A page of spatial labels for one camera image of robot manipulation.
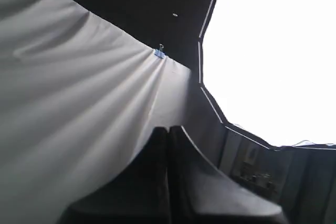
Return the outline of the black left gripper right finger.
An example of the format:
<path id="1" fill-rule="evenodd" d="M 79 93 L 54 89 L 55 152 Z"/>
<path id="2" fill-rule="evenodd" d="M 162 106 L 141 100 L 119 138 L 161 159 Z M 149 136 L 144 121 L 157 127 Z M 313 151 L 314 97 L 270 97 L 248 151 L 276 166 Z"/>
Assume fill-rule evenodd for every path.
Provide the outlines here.
<path id="1" fill-rule="evenodd" d="M 169 192 L 173 223 L 288 223 L 279 205 L 216 168 L 182 126 L 169 130 Z"/>

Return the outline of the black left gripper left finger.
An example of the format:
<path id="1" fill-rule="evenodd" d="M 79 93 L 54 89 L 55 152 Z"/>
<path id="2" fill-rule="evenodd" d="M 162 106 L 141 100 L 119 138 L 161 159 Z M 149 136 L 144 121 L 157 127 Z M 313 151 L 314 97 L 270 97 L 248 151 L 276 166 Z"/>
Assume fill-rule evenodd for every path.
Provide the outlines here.
<path id="1" fill-rule="evenodd" d="M 169 223 L 166 139 L 153 129 L 134 160 L 112 181 L 73 202 L 59 223 Z"/>

